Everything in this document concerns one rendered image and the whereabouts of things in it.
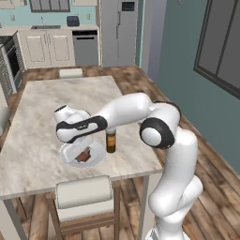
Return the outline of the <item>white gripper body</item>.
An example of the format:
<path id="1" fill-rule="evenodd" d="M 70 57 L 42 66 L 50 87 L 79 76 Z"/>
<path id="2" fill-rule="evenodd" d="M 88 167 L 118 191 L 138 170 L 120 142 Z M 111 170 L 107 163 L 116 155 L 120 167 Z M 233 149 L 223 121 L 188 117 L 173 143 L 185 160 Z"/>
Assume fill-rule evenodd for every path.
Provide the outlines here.
<path id="1" fill-rule="evenodd" d="M 80 163 L 76 160 L 76 157 L 86 150 L 90 150 L 90 144 L 93 142 L 92 138 L 80 138 L 74 143 L 65 143 L 60 148 L 60 155 L 66 163 L 73 161 Z"/>

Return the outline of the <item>brown cupcake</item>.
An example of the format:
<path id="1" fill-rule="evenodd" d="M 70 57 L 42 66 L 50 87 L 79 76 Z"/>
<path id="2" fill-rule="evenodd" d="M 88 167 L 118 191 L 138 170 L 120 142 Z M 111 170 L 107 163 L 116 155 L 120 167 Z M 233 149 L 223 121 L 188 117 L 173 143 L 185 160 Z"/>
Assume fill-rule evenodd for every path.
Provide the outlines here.
<path id="1" fill-rule="evenodd" d="M 86 162 L 91 157 L 91 151 L 86 150 L 84 152 L 81 152 L 77 157 L 76 160 L 78 162 Z"/>

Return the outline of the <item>white round plate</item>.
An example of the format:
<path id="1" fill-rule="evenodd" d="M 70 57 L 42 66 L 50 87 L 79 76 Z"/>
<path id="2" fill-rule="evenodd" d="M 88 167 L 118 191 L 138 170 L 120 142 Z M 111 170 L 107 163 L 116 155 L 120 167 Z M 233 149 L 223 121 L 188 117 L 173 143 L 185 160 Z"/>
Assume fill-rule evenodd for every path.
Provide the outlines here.
<path id="1" fill-rule="evenodd" d="M 75 161 L 67 163 L 68 165 L 76 168 L 90 168 L 99 164 L 99 162 L 105 157 L 104 147 L 97 141 L 90 144 L 91 157 L 86 162 L 77 163 Z"/>

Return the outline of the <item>brown cinnamon bottle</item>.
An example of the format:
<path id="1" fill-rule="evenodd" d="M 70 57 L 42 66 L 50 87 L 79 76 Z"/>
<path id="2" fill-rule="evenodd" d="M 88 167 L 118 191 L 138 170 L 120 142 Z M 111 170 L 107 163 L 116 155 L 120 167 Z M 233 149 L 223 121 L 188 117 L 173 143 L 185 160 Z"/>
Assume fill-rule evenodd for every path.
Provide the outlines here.
<path id="1" fill-rule="evenodd" d="M 116 130 L 109 129 L 106 131 L 106 150 L 108 153 L 114 153 L 116 149 Z"/>

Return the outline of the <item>wooden chair with white cushion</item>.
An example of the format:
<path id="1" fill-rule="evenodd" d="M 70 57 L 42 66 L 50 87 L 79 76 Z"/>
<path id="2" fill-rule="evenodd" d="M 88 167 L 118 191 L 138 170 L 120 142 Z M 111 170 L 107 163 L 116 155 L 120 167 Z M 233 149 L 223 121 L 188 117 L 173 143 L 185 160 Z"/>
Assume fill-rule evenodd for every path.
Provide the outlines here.
<path id="1" fill-rule="evenodd" d="M 46 194 L 57 240 L 66 235 L 114 226 L 119 240 L 120 182 L 108 175 L 58 183 Z"/>
<path id="2" fill-rule="evenodd" d="M 81 78 L 83 70 L 81 68 L 66 68 L 59 70 L 60 79 Z"/>

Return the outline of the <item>grey table leg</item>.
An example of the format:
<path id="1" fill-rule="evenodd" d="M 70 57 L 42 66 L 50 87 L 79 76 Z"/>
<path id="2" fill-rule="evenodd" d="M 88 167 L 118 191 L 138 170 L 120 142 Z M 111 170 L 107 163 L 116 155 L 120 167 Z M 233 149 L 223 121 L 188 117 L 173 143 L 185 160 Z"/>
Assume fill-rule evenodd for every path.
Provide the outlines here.
<path id="1" fill-rule="evenodd" d="M 149 176 L 146 175 L 143 178 L 142 203 L 141 203 L 141 213 L 140 213 L 139 231 L 138 231 L 137 240 L 145 240 L 145 236 L 148 234 L 151 228 L 151 214 L 148 206 L 148 187 L 149 187 Z"/>
<path id="2" fill-rule="evenodd" d="M 0 232 L 5 240 L 28 240 L 11 200 L 0 200 Z"/>

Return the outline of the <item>grey dishwasher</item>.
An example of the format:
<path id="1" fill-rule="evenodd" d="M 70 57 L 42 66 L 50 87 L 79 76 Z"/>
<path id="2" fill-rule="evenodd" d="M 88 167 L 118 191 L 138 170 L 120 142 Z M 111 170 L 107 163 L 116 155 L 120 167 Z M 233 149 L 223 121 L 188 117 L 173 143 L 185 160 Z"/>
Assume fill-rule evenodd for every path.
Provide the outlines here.
<path id="1" fill-rule="evenodd" d="M 98 31 L 78 30 L 72 32 L 77 66 L 95 66 L 98 64 Z"/>

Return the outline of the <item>cream base cupboards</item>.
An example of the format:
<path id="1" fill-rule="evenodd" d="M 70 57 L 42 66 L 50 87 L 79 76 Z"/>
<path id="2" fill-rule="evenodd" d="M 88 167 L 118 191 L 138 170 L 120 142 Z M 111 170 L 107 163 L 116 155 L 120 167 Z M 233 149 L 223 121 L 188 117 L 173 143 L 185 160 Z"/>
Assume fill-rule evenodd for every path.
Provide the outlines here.
<path id="1" fill-rule="evenodd" d="M 72 34 L 69 30 L 21 30 L 19 38 L 27 68 L 75 65 Z"/>

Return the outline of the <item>black and steel oven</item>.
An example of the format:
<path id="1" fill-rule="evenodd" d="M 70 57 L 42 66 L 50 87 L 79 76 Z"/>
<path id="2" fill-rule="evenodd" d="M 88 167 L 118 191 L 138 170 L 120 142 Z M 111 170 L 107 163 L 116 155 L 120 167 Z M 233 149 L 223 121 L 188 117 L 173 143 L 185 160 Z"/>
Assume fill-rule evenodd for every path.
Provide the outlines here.
<path id="1" fill-rule="evenodd" d="M 17 33 L 0 36 L 0 83 L 6 98 L 18 92 L 23 72 L 23 57 Z"/>

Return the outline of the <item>steel sink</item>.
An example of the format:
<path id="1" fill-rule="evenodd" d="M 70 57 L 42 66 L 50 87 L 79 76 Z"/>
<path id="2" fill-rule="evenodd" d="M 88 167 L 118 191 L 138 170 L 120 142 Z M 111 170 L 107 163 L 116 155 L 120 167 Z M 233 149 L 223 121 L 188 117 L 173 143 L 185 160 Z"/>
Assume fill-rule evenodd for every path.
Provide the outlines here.
<path id="1" fill-rule="evenodd" d="M 32 30 L 39 30 L 39 29 L 60 29 L 61 25 L 33 25 L 31 27 Z"/>

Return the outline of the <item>grey steel fridge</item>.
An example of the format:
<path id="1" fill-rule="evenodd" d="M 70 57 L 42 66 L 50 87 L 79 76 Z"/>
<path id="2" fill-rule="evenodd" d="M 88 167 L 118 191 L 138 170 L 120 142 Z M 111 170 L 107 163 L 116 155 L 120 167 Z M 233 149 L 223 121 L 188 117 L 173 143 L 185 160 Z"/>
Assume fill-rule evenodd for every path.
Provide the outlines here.
<path id="1" fill-rule="evenodd" d="M 104 67 L 135 63 L 138 0 L 100 0 L 102 64 Z"/>

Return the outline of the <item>dark blue toaster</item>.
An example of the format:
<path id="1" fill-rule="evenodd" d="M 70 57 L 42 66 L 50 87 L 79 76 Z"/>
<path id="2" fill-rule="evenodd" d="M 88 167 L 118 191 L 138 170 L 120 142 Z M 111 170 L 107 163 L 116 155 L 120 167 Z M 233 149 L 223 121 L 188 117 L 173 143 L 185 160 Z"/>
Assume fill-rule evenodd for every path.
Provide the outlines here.
<path id="1" fill-rule="evenodd" d="M 67 26 L 79 26 L 80 19 L 78 16 L 67 16 Z"/>

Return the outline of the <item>large dark framed window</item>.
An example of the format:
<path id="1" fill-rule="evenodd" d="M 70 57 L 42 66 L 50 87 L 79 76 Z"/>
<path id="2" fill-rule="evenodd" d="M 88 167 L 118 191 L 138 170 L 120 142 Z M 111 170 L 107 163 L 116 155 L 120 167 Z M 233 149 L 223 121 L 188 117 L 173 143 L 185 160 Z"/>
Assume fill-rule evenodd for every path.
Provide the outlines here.
<path id="1" fill-rule="evenodd" d="M 207 0 L 194 70 L 240 99 L 240 0 Z"/>

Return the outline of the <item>dark framed wall window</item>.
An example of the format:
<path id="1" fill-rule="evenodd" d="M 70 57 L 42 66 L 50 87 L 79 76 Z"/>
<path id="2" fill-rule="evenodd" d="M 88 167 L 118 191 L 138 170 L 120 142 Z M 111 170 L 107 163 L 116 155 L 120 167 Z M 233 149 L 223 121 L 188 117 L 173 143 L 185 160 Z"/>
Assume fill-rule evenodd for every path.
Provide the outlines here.
<path id="1" fill-rule="evenodd" d="M 69 0 L 29 0 L 32 12 L 70 12 Z"/>

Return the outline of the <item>cream wall cupboard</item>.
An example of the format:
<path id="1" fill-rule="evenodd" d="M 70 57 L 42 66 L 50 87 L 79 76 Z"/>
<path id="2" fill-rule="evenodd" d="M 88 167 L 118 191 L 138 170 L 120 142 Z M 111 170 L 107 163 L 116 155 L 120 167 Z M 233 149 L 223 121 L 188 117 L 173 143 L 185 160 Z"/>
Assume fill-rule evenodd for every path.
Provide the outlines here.
<path id="1" fill-rule="evenodd" d="M 15 7 L 24 7 L 27 0 L 0 0 L 0 9 L 14 9 Z"/>
<path id="2" fill-rule="evenodd" d="M 97 6 L 98 0 L 71 0 L 72 6 Z"/>

